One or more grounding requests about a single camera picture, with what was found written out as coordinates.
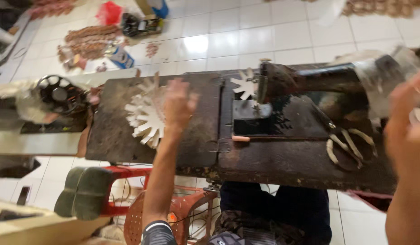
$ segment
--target person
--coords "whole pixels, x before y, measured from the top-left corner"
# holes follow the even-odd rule
[[[198,95],[188,96],[188,83],[168,82],[166,127],[143,204],[142,245],[176,244],[167,222],[173,194],[175,157],[182,132],[196,109]],[[387,212],[390,245],[420,244],[420,125],[409,113],[420,101],[420,72],[390,95],[385,129],[386,151],[398,177]],[[325,190],[281,186],[276,196],[257,183],[225,181],[220,190],[219,229],[208,244],[329,244],[328,196]]]

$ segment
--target plastic chair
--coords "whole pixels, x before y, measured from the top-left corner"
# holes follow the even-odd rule
[[[201,188],[186,186],[174,186],[175,189],[196,191],[185,197],[172,197],[169,211],[174,213],[177,222],[171,223],[172,232],[177,244],[187,244],[189,236],[190,215],[197,207],[208,203],[206,234],[202,239],[210,237],[213,199],[217,197],[215,192],[203,191]],[[130,206],[124,224],[124,237],[128,245],[139,244],[142,238],[142,210],[145,192],[142,192]]]

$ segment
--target red plastic bag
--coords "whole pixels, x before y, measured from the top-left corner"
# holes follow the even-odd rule
[[[120,22],[122,7],[112,1],[101,4],[96,17],[101,25],[115,25]]]

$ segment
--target forearm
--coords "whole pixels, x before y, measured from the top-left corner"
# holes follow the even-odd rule
[[[420,179],[399,181],[387,213],[386,233],[390,245],[420,244]]]
[[[153,170],[145,193],[143,227],[154,220],[167,220],[174,188],[175,158],[179,142],[179,133],[165,130],[165,136],[153,161]]]

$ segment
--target dark wooden tabletop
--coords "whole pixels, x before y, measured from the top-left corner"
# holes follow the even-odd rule
[[[193,77],[182,75],[191,82],[192,87],[195,86],[202,93],[202,97],[180,146],[177,174],[218,181],[357,189],[386,194],[394,192],[396,179],[384,154],[382,136],[369,131],[370,124],[365,123],[357,128],[370,132],[374,137],[379,157],[356,172],[344,171],[331,162],[326,153],[324,132],[315,130],[311,125],[304,127],[311,120],[303,123],[291,121],[295,131],[285,131],[284,134],[296,136],[294,138],[232,142],[232,89],[236,85],[229,82],[229,78],[235,77],[238,71],[217,73],[196,73],[192,74]],[[172,77],[174,76],[160,77],[161,85]],[[155,151],[140,144],[140,138],[131,136],[133,129],[128,125],[126,111],[123,109],[130,98],[140,92],[136,88],[139,82],[141,78],[114,79],[106,83],[89,136],[87,159],[152,162]],[[314,100],[314,94],[308,96]],[[299,103],[289,103],[286,109],[303,113],[303,106]],[[309,133],[316,137],[302,137]],[[336,155],[341,161],[352,161],[338,151]]]

